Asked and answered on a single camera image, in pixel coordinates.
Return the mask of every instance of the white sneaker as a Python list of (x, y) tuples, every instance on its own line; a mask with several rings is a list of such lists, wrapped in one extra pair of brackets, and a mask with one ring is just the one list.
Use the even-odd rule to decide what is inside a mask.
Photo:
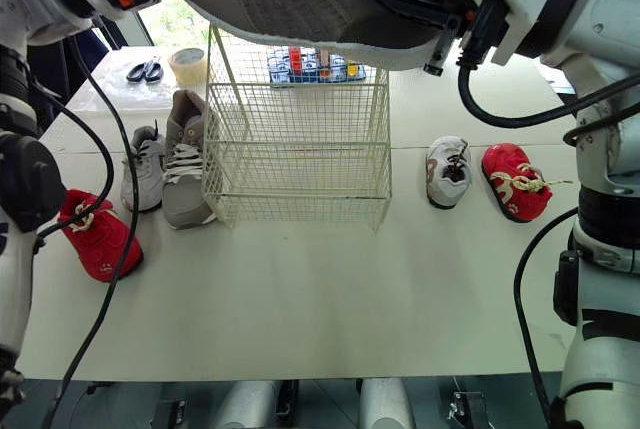
[[(136, 157), (136, 174), (138, 179), (138, 207), (140, 212), (157, 209), (162, 204), (164, 159), (164, 137), (158, 134), (158, 129), (143, 126), (136, 129), (131, 141), (131, 149)], [(133, 181), (126, 158), (124, 177), (120, 186), (120, 199), (124, 207), (133, 210)]]
[(427, 153), (427, 197), (439, 209), (452, 209), (471, 184), (467, 142), (458, 136), (443, 136)]

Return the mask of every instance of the cable connector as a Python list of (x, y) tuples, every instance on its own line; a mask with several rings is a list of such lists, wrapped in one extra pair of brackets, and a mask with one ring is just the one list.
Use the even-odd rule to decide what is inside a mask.
[(482, 64), (491, 46), (504, 36), (508, 13), (504, 0), (482, 0), (471, 28), (462, 38), (462, 55), (457, 62), (460, 67), (476, 70)]

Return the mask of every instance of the yellow shoelace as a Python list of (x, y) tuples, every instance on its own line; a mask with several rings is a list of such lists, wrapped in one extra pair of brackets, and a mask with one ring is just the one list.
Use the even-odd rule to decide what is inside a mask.
[(513, 187), (515, 187), (516, 189), (529, 192), (538, 192), (542, 188), (552, 186), (553, 184), (573, 184), (573, 181), (566, 180), (547, 182), (542, 178), (542, 172), (540, 172), (539, 169), (532, 167), (531, 164), (527, 162), (518, 164), (517, 169), (519, 171), (526, 171), (531, 169), (539, 177), (539, 179), (529, 179), (527, 176), (510, 177), (508, 174), (505, 174), (503, 172), (492, 174), (491, 179), (502, 179), (504, 181), (511, 182), (511, 184), (513, 184)]

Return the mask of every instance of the shoe sole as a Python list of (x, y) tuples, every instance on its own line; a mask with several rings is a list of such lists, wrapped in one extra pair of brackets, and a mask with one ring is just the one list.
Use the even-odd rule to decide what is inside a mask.
[(369, 46), (355, 42), (313, 42), (305, 39), (290, 39), (268, 34), (256, 34), (254, 32), (238, 29), (231, 24), (203, 11), (189, 0), (185, 0), (202, 17), (209, 20), (214, 26), (219, 27), (229, 34), (245, 39), (255, 44), (267, 46), (301, 46), (327, 49), (339, 53), (347, 59), (361, 62), (373, 67), (381, 67), (389, 71), (404, 71), (424, 66), (431, 57), (438, 41), (438, 37), (410, 49), (390, 49)]
[(176, 226), (172, 226), (171, 224), (167, 223), (167, 225), (173, 229), (174, 231), (181, 231), (183, 229), (191, 229), (193, 227), (198, 227), (198, 226), (204, 226), (205, 224), (209, 224), (210, 222), (215, 221), (218, 218), (218, 216), (216, 216), (216, 213), (213, 212), (211, 213), (211, 215), (209, 217), (207, 217), (204, 221), (202, 222), (196, 222), (194, 224), (188, 224), (186, 226), (180, 226), (180, 227), (176, 227)]
[(504, 205), (502, 204), (502, 198), (500, 197), (500, 194), (498, 194), (498, 191), (494, 189), (493, 184), (491, 184), (491, 179), (489, 178), (487, 173), (484, 172), (484, 167), (482, 168), (482, 175), (484, 176), (484, 180), (487, 181), (487, 184), (489, 184), (489, 187), (491, 188), (491, 192), (493, 192), (493, 196), (496, 198), (498, 207), (502, 211), (502, 214), (504, 214), (504, 217), (506, 217), (510, 221), (517, 222), (518, 224), (526, 224), (527, 222), (531, 222), (531, 221), (526, 221), (524, 219), (518, 219), (504, 207)]
[[(124, 202), (124, 201), (122, 201), (122, 200), (121, 200), (120, 202), (122, 203), (122, 206), (123, 206), (127, 211), (129, 211), (129, 212), (133, 212), (131, 209), (129, 209), (129, 206), (127, 206), (127, 205), (125, 204), (125, 202)], [(158, 204), (156, 204), (155, 206), (150, 207), (149, 209), (144, 209), (144, 210), (142, 210), (142, 209), (138, 209), (138, 213), (140, 213), (140, 214), (149, 214), (150, 212), (157, 211), (157, 210), (158, 210), (158, 209), (160, 209), (161, 207), (162, 207), (162, 201), (160, 201), (160, 202), (159, 202)]]
[(456, 207), (456, 204), (454, 204), (453, 206), (443, 206), (442, 204), (438, 204), (429, 196), (427, 196), (427, 199), (429, 199), (429, 204), (431, 204), (433, 207), (437, 207), (438, 209), (444, 209), (445, 211), (448, 211), (449, 209), (453, 209), (454, 207)]

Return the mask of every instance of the black cable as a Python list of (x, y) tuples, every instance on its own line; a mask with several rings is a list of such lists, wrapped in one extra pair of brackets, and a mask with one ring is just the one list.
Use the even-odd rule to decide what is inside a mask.
[(116, 124), (118, 125), (120, 137), (122, 138), (122, 142), (124, 144), (124, 148), (127, 153), (127, 162), (129, 165), (129, 170), (131, 171), (131, 180), (133, 182), (133, 210), (132, 210), (132, 216), (131, 216), (131, 225), (129, 227), (129, 236), (127, 237), (127, 240), (124, 244), (124, 248), (122, 249), (122, 253), (120, 254), (120, 258), (118, 259), (115, 270), (113, 271), (113, 277), (111, 278), (111, 282), (109, 283), (109, 287), (107, 288), (107, 293), (105, 294), (104, 300), (102, 301), (100, 312), (98, 313), (98, 316), (96, 317), (95, 322), (91, 326), (89, 333), (87, 334), (84, 341), (82, 342), (82, 345), (78, 349), (78, 352), (76, 352), (76, 355), (73, 357), (73, 360), (69, 364), (69, 367), (67, 368), (67, 371), (65, 372), (64, 377), (62, 378), (62, 381), (60, 381), (60, 385), (58, 386), (58, 391), (55, 397), (53, 398), (53, 400), (51, 401), (49, 409), (47, 410), (47, 414), (45, 415), (45, 418), (42, 421), (41, 427), (43, 429), (49, 429), (52, 426), (53, 419), (55, 418), (56, 412), (58, 411), (58, 408), (60, 406), (60, 401), (64, 397), (64, 394), (66, 393), (67, 388), (69, 387), (71, 378), (76, 372), (76, 369), (80, 365), (80, 361), (82, 360), (85, 353), (87, 352), (87, 349), (89, 348), (89, 345), (91, 345), (91, 342), (93, 341), (94, 337), (100, 330), (100, 327), (102, 326), (102, 322), (104, 321), (104, 318), (107, 315), (107, 311), (109, 310), (109, 305), (111, 304), (111, 299), (113, 298), (113, 293), (118, 284), (120, 271), (122, 270), (122, 266), (124, 265), (127, 255), (129, 254), (129, 249), (131, 248), (131, 244), (135, 239), (135, 232), (136, 232), (136, 227), (138, 225), (138, 214), (139, 214), (138, 179), (137, 179), (136, 165), (135, 165), (135, 159), (134, 159), (135, 156), (131, 151), (131, 145), (129, 144), (129, 138), (124, 128), (124, 124), (122, 123), (122, 119), (120, 118), (118, 111), (113, 106), (109, 98), (102, 91), (102, 89), (100, 88), (96, 80), (91, 75), (91, 71), (89, 71), (89, 68), (87, 67), (87, 65), (84, 62), (84, 59), (82, 58), (82, 54), (80, 53), (80, 48), (78, 47), (78, 41), (76, 40), (75, 36), (70, 38), (70, 43), (71, 43), (71, 52), (73, 53), (73, 57), (76, 63), (80, 67), (82, 73), (87, 78), (89, 83), (96, 90), (100, 98), (107, 105), (107, 108), (113, 115), (113, 118), (115, 119)]
[(64, 104), (62, 104), (58, 100), (56, 100), (55, 97), (50, 95), (37, 82), (32, 84), (32, 87), (34, 89), (36, 89), (40, 94), (42, 94), (45, 98), (47, 98), (47, 100), (49, 102), (51, 102), (54, 106), (56, 106), (56, 108), (58, 108), (58, 110), (60, 110), (61, 113), (63, 113), (65, 116), (67, 116), (69, 119), (71, 119), (75, 124), (80, 126), (80, 128), (84, 132), (87, 133), (87, 135), (96, 144), (96, 146), (98, 146), (98, 149), (100, 150), (100, 153), (102, 154), (102, 157), (104, 158), (104, 163), (107, 166), (107, 179), (106, 179), (106, 181), (104, 183), (104, 186), (102, 188), (102, 191), (100, 191), (100, 194), (98, 195), (98, 198), (96, 199), (96, 201), (93, 204), (91, 204), (90, 206), (88, 206), (85, 210), (83, 210), (79, 214), (76, 214), (75, 216), (67, 219), (66, 221), (57, 222), (55, 224), (50, 225), (49, 227), (44, 228), (42, 231), (40, 231), (38, 233), (38, 237), (40, 239), (44, 239), (47, 236), (50, 236), (51, 234), (56, 232), (57, 230), (68, 226), (69, 224), (75, 224), (76, 222), (81, 221), (83, 218), (85, 218), (87, 215), (89, 215), (89, 213), (93, 212), (98, 207), (100, 207), (100, 204), (102, 204), (102, 202), (107, 198), (107, 196), (109, 195), (109, 191), (111, 191), (111, 187), (113, 186), (114, 168), (113, 168), (113, 161), (111, 160), (111, 156), (109, 155), (109, 150), (104, 145), (104, 143), (102, 142), (100, 137), (98, 137), (98, 135), (95, 132), (93, 132), (93, 130), (87, 125), (87, 123), (85, 123), (76, 114), (74, 114), (69, 109), (67, 109)]
[(467, 110), (476, 119), (480, 119), (482, 122), (495, 127), (502, 127), (505, 129), (518, 129), (521, 127), (530, 127), (545, 122), (553, 121), (560, 117), (568, 116), (577, 111), (585, 109), (596, 102), (600, 102), (603, 99), (609, 98), (615, 94), (618, 94), (630, 87), (640, 84), (640, 72), (632, 74), (626, 79), (609, 84), (602, 89), (599, 89), (591, 94), (588, 94), (580, 99), (575, 100), (569, 104), (549, 109), (548, 111), (540, 112), (532, 116), (523, 117), (502, 117), (495, 116), (482, 109), (471, 95), (469, 89), (469, 74), (471, 69), (468, 67), (461, 67), (458, 72), (458, 91), (460, 92), (460, 99), (467, 108)]
[(562, 136), (562, 140), (570, 146), (576, 147), (578, 143), (578, 136), (586, 134), (588, 132), (597, 131), (598, 129), (604, 129), (607, 126), (617, 124), (618, 122), (624, 119), (628, 119), (631, 116), (635, 116), (636, 114), (640, 114), (640, 102), (634, 104), (633, 106), (627, 107), (626, 109), (618, 111), (615, 114), (611, 114), (610, 116), (603, 117), (602, 119), (598, 119), (597, 121), (585, 124), (584, 126), (578, 126), (574, 129), (571, 129), (564, 136)]
[(551, 428), (551, 405), (549, 404), (549, 396), (544, 387), (544, 381), (540, 374), (540, 368), (538, 367), (538, 361), (536, 360), (536, 354), (533, 349), (533, 343), (531, 342), (531, 334), (529, 333), (529, 326), (527, 325), (527, 319), (524, 315), (524, 309), (522, 308), (522, 297), (520, 294), (520, 288), (522, 286), (522, 276), (524, 275), (524, 269), (529, 261), (531, 253), (540, 243), (540, 241), (546, 236), (554, 227), (561, 222), (575, 216), (578, 213), (578, 208), (574, 207), (570, 211), (559, 215), (546, 226), (544, 226), (531, 240), (527, 248), (520, 257), (520, 262), (516, 269), (516, 274), (513, 278), (513, 300), (516, 306), (516, 314), (518, 315), (518, 322), (520, 323), (520, 331), (522, 332), (522, 342), (524, 342), (525, 352), (527, 354), (527, 360), (529, 361), (529, 369), (531, 370), (531, 378), (533, 379), (533, 386), (538, 396), (538, 402), (544, 415), (544, 419), (547, 423), (547, 427)]

